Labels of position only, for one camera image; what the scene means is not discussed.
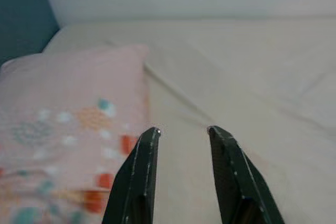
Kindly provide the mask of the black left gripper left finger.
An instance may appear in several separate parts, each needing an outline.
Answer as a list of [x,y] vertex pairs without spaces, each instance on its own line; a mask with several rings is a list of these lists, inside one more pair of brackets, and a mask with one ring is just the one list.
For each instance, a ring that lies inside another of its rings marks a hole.
[[153,224],[160,129],[143,132],[117,172],[101,224]]

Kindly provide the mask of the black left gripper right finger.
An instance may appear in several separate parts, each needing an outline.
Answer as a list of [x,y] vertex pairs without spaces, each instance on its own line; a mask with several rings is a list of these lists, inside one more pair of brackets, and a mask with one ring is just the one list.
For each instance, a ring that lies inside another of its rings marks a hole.
[[219,126],[207,132],[222,224],[285,224],[265,179],[235,138]]

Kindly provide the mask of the pink patterned pillow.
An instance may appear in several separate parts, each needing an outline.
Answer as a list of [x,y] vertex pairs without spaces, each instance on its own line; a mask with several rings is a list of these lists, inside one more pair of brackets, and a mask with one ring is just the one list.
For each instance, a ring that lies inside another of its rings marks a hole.
[[148,122],[146,46],[38,54],[0,68],[0,224],[100,224]]

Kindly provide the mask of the cream mattress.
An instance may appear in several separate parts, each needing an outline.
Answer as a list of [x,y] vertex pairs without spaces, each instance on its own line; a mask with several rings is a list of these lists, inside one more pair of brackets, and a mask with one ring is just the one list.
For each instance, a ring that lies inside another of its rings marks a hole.
[[336,18],[91,23],[46,53],[146,44],[162,130],[155,224],[220,224],[206,129],[230,132],[286,224],[336,224]]

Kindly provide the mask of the blue upholstered headboard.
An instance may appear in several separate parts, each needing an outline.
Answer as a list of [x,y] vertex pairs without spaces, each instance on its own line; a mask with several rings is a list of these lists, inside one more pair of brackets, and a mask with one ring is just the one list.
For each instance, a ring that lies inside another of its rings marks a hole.
[[48,0],[0,0],[0,66],[42,52],[58,30]]

